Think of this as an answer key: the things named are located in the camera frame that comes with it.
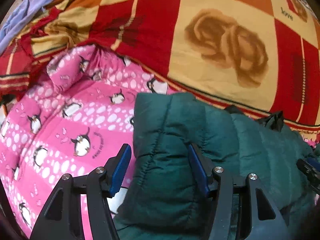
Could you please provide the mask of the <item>dark green puffer jacket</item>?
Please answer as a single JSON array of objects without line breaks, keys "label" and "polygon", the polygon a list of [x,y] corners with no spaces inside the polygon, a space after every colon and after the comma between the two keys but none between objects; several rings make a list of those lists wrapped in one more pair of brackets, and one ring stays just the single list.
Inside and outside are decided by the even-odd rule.
[{"label": "dark green puffer jacket", "polygon": [[120,239],[200,239],[211,203],[193,179],[191,143],[235,176],[257,174],[290,235],[300,233],[315,194],[296,162],[313,151],[280,113],[255,121],[188,93],[140,93],[133,126],[135,172],[114,218]]}]

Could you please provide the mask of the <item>light blue garment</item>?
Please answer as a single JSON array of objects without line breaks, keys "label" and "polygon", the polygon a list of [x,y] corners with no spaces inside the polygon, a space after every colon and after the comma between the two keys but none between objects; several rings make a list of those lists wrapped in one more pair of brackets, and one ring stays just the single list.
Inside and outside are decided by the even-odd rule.
[{"label": "light blue garment", "polygon": [[12,39],[53,0],[23,0],[1,27],[1,54]]}]

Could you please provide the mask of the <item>red orange rose blanket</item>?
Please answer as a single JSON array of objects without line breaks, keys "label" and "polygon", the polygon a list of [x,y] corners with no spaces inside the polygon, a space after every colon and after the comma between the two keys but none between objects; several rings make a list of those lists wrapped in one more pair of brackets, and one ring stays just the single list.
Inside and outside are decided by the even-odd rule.
[{"label": "red orange rose blanket", "polygon": [[319,139],[319,19],[303,0],[55,0],[1,56],[20,93],[57,53],[97,44],[178,90]]}]

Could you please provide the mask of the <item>pink penguin print quilt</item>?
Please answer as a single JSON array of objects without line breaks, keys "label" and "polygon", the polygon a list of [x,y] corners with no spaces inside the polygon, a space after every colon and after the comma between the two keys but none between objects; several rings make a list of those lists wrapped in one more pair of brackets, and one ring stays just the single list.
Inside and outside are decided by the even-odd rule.
[{"label": "pink penguin print quilt", "polygon": [[1,182],[30,235],[60,177],[83,176],[133,142],[138,93],[171,94],[140,65],[95,45],[55,56],[1,126]]}]

